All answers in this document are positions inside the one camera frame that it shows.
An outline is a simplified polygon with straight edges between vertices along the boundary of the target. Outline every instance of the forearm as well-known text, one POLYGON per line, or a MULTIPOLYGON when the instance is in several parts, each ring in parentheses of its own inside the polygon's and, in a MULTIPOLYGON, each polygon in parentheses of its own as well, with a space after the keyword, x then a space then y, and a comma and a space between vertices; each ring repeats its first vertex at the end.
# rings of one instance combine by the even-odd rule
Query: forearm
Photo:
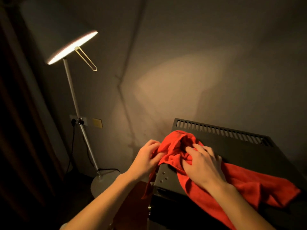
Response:
POLYGON ((136 181, 129 174, 119 175, 108 189, 68 222, 65 230, 107 229, 135 184, 136 181))
POLYGON ((237 230, 274 229, 245 201, 233 185, 225 183, 216 186, 209 193, 218 202, 237 230))

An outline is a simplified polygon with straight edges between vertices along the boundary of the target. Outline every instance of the red towel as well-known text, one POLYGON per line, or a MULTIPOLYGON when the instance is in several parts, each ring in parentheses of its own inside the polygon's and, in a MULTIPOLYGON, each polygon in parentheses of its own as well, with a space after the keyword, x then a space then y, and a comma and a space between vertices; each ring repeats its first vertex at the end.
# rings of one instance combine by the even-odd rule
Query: red towel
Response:
MULTIPOLYGON (((167 151, 168 153, 160 160, 159 165, 167 163, 176 168, 179 182, 188 197, 209 215, 218 219, 230 229, 235 229, 215 199, 191 181, 181 166, 181 158, 192 164, 192 157, 185 152, 185 148, 187 146, 193 148, 193 143, 203 145, 191 133, 173 131, 163 140, 152 156, 167 151)), ((294 184, 284 178, 260 174, 224 162, 222 163, 222 171, 227 182, 234 185, 244 199, 256 210, 260 202, 283 208, 300 193, 300 190, 294 184)), ((150 182, 154 175, 155 172, 150 174, 150 182)), ((149 188, 150 183, 148 182, 144 197, 147 196, 149 188)))

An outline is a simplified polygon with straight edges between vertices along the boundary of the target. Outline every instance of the dark brown curtain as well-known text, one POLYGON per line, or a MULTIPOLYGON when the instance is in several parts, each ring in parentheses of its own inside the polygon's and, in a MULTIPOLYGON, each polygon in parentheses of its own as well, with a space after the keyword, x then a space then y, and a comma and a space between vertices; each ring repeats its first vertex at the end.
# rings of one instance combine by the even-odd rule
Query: dark brown curtain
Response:
POLYGON ((52 229, 63 171, 2 29, 0 61, 0 228, 52 229))

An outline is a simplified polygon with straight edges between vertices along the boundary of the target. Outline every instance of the right hand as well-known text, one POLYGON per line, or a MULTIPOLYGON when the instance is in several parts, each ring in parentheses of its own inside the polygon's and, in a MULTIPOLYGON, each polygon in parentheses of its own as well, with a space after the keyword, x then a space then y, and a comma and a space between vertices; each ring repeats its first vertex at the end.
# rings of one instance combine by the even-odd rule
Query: right hand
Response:
POLYGON ((216 156, 212 148, 193 144, 193 147, 186 147, 185 150, 192 156, 192 165, 182 160, 182 167, 188 177, 196 185, 207 190, 209 193, 221 185, 227 184, 221 170, 222 158, 216 156))

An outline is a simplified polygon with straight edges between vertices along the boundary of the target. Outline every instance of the brass wire handle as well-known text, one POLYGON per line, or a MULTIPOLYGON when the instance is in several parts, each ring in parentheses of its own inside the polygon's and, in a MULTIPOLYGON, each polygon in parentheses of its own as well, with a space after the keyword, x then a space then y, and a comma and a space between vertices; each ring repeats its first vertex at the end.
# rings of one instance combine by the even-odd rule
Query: brass wire handle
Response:
POLYGON ((91 69, 93 69, 93 71, 97 71, 96 65, 94 65, 94 63, 90 60, 90 58, 84 53, 84 51, 81 49, 81 47, 79 47, 79 46, 75 47, 75 51, 76 51, 76 53, 79 54, 79 56, 81 56, 81 58, 87 63, 87 65, 90 66, 91 69), (83 53, 83 55, 86 56, 86 58, 92 63, 94 68, 84 59, 84 57, 79 53, 78 50, 80 50, 83 53))

